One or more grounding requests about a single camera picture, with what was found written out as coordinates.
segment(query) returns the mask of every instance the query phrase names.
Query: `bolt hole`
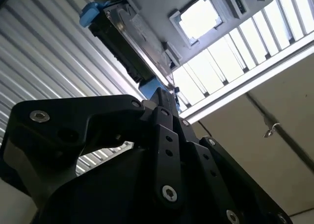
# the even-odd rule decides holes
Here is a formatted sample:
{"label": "bolt hole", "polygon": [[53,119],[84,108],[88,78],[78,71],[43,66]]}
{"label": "bolt hole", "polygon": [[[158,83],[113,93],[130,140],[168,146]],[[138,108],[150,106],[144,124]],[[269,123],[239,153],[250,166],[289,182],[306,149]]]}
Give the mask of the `bolt hole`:
{"label": "bolt hole", "polygon": [[74,143],[79,139],[79,134],[69,128],[63,128],[58,131],[58,137],[66,143]]}
{"label": "bolt hole", "polygon": [[166,154],[168,155],[168,156],[170,156],[170,157],[172,157],[173,156],[173,153],[170,151],[170,150],[166,150]]}
{"label": "bolt hole", "polygon": [[208,155],[203,154],[203,157],[204,157],[206,160],[209,160],[209,156],[208,156]]}
{"label": "bolt hole", "polygon": [[210,171],[210,174],[211,174],[213,177],[217,177],[217,174],[216,174],[213,170]]}
{"label": "bolt hole", "polygon": [[43,119],[45,117],[45,115],[43,113],[37,113],[35,115],[35,117],[38,118],[38,119]]}
{"label": "bolt hole", "polygon": [[236,222],[236,217],[233,214],[230,214],[230,218],[232,221]]}
{"label": "bolt hole", "polygon": [[164,115],[169,115],[169,113],[168,113],[166,110],[164,110],[164,109],[161,109],[161,112],[162,112]]}
{"label": "bolt hole", "polygon": [[135,101],[135,100],[132,101],[132,105],[134,105],[135,107],[140,107],[140,106],[141,106],[141,104],[138,103],[138,102]]}
{"label": "bolt hole", "polygon": [[169,136],[166,136],[166,139],[167,139],[168,142],[172,142],[173,141],[172,138],[169,137]]}
{"label": "bolt hole", "polygon": [[172,190],[170,190],[170,189],[167,189],[167,190],[166,190],[166,193],[167,193],[167,195],[168,195],[170,198],[172,198],[172,197],[174,196]]}

